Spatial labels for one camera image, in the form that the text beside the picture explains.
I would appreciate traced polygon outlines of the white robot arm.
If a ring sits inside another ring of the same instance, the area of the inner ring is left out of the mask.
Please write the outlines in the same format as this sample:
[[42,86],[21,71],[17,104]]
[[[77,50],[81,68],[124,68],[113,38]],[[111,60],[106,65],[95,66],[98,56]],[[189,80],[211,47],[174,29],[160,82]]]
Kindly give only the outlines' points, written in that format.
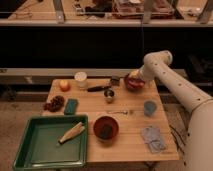
[[185,171],[213,171],[213,96],[173,71],[172,60],[168,50],[148,53],[143,65],[129,76],[145,83],[158,78],[185,107],[191,114]]

